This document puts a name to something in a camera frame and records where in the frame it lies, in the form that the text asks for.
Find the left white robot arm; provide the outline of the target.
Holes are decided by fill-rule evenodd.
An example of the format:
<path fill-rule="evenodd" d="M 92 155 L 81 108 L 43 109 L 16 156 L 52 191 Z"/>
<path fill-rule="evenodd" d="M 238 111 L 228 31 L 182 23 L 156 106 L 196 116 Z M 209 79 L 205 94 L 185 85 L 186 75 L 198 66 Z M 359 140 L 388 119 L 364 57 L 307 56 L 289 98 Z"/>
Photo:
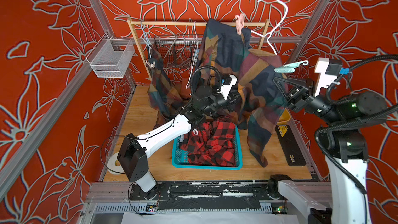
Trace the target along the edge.
<path fill-rule="evenodd" d="M 190 101 L 172 120 L 148 133 L 130 134 L 123 139 L 117 160 L 129 181 L 136 183 L 144 193 L 157 188 L 157 182 L 149 171 L 148 158 L 164 145 L 204 123 L 207 117 L 215 117 L 219 110 L 232 110 L 241 99 L 240 94 L 233 90 L 237 84 L 235 75 L 223 76 L 213 66 L 208 69 L 215 73 L 214 87 L 204 85 L 194 89 Z"/>

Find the red black plaid shirt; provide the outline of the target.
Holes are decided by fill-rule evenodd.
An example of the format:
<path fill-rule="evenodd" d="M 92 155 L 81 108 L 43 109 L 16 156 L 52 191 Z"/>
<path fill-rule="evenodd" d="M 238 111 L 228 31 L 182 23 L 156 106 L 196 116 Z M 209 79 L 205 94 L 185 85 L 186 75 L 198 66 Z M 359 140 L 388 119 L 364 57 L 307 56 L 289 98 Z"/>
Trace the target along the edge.
<path fill-rule="evenodd" d="M 179 148 L 195 166 L 235 167 L 235 124 L 228 116 L 201 123 L 183 136 Z"/>

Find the white wire hanger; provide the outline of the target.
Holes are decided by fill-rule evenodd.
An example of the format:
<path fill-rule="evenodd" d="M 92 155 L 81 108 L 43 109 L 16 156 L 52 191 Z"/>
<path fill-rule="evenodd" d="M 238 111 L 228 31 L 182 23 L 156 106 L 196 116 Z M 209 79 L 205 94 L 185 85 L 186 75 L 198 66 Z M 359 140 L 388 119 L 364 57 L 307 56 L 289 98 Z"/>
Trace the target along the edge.
<path fill-rule="evenodd" d="M 190 66 L 190 71 L 189 71 L 189 82 L 191 81 L 192 78 L 192 74 L 193 74 L 193 69 L 194 66 L 196 64 L 196 60 L 197 60 L 197 55 L 198 55 L 198 47 L 199 47 L 199 39 L 198 39 L 198 35 L 197 35 L 197 22 L 194 21 L 194 25 L 193 25 L 193 31 L 194 31 L 194 37 L 195 37 L 195 46 L 194 46 L 194 51 L 193 51 L 193 55 L 191 58 L 191 66 Z"/>

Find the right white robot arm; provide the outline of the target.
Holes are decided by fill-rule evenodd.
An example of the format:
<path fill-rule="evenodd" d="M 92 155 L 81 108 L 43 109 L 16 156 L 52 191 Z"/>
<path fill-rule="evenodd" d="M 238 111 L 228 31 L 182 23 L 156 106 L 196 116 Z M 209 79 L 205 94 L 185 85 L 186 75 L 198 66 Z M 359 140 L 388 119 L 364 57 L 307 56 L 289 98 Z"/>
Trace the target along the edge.
<path fill-rule="evenodd" d="M 290 202 L 309 224 L 371 223 L 366 190 L 369 152 L 361 129 L 385 123 L 398 107 L 388 106 L 384 98 L 371 91 L 344 96 L 340 100 L 333 100 L 331 91 L 344 76 L 366 64 L 397 59 L 397 55 L 379 55 L 343 68 L 340 60 L 320 58 L 315 68 L 319 75 L 316 82 L 274 78 L 274 84 L 291 110 L 305 110 L 325 122 L 324 127 L 315 131 L 314 138 L 329 168 L 332 206 L 318 203 L 287 175 L 270 177 L 266 193 L 271 199 Z"/>

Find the dark multicolour plaid shirt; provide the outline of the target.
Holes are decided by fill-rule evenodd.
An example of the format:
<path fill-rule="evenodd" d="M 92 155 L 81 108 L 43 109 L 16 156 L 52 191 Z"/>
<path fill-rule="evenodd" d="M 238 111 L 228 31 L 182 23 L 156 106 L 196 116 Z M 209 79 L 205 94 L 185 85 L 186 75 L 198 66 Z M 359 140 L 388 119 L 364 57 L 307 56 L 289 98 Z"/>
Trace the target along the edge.
<path fill-rule="evenodd" d="M 252 48 L 250 39 L 248 28 L 238 34 L 235 26 L 208 20 L 190 85 L 196 88 L 209 79 L 214 85 L 216 74 L 209 66 L 215 67 L 221 75 L 237 78 L 241 102 L 227 114 L 239 129 L 248 131 L 249 151 L 262 167 L 266 167 L 264 148 L 287 105 L 273 81 L 275 77 L 282 77 L 274 71 L 282 62 L 279 56 Z"/>

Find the mint clothespin shirt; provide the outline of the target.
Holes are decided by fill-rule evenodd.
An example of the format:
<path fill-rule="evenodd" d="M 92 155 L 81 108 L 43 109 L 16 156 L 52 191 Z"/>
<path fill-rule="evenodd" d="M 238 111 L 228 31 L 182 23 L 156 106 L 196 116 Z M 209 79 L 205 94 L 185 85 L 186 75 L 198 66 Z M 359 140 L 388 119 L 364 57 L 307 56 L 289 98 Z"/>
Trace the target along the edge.
<path fill-rule="evenodd" d="M 301 65 L 306 66 L 308 64 L 309 64 L 309 62 L 307 60 L 289 63 L 289 64 L 285 64 L 281 67 L 274 68 L 274 72 L 276 72 L 276 73 L 294 73 L 296 68 L 300 67 Z"/>

